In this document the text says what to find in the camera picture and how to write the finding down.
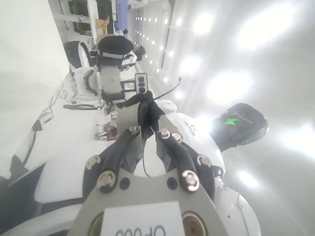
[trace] screw head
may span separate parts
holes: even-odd
[[[87,170],[91,170],[92,167],[95,165],[95,164],[99,164],[100,163],[100,157],[95,155],[95,156],[92,156],[88,159],[88,161],[86,162],[85,164],[85,167],[87,168]]]
[[[187,189],[190,192],[195,192],[198,190],[200,186],[199,177],[197,174],[192,170],[185,170],[182,173],[182,177],[185,178],[185,181],[188,185]]]
[[[160,130],[162,139],[168,139],[170,137],[170,132],[167,129]]]
[[[111,170],[106,170],[99,175],[96,182],[96,187],[98,189],[107,185],[109,185],[109,187],[112,187],[115,183],[115,180],[116,180],[115,173]]]
[[[186,182],[187,184],[193,186],[196,184],[196,179],[194,178],[194,175],[189,173],[187,176],[186,176]]]
[[[173,133],[172,136],[174,137],[174,139],[176,139],[176,141],[177,141],[179,144],[181,144],[182,138],[181,138],[181,136],[180,136],[179,134]]]
[[[137,133],[137,126],[135,126],[135,125],[131,125],[130,127],[129,127],[129,131],[132,133],[132,134],[135,134],[135,133]]]
[[[197,162],[199,165],[206,165],[208,167],[212,166],[211,160],[206,155],[199,155],[197,157]]]

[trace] cardboard box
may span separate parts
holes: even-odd
[[[103,34],[107,34],[107,25],[109,24],[109,16],[106,20],[97,19],[96,20],[96,28],[101,29]]]

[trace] control button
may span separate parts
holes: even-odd
[[[145,89],[144,89],[143,87],[140,87],[140,88],[139,88],[139,92],[140,92],[140,93],[145,93]]]

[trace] green lightning logo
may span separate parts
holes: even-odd
[[[238,119],[227,119],[226,122],[224,122],[225,124],[230,124],[230,125],[236,125],[235,121],[237,121]]]

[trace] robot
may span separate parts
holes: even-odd
[[[135,75],[136,95],[129,100],[117,96],[123,89],[118,89],[119,70],[114,68],[97,64],[94,81],[82,75],[80,82],[92,99],[99,97],[118,113],[117,140],[93,156],[60,156],[63,161],[55,162],[50,174],[48,161],[13,182],[12,191],[19,184],[34,188],[28,196],[36,205],[27,219],[18,219],[18,210],[7,206],[6,210],[16,213],[6,214],[3,235],[260,236],[253,209],[222,182],[225,165],[221,153],[262,138],[268,130],[263,115],[240,103],[216,118],[210,133],[204,134],[194,119],[165,113],[157,105],[145,73]],[[135,170],[149,142],[156,143],[165,172],[140,177]],[[64,196],[58,204],[46,203],[54,207],[43,213],[39,195],[53,193],[45,190],[47,183]],[[69,199],[69,190],[81,197]]]

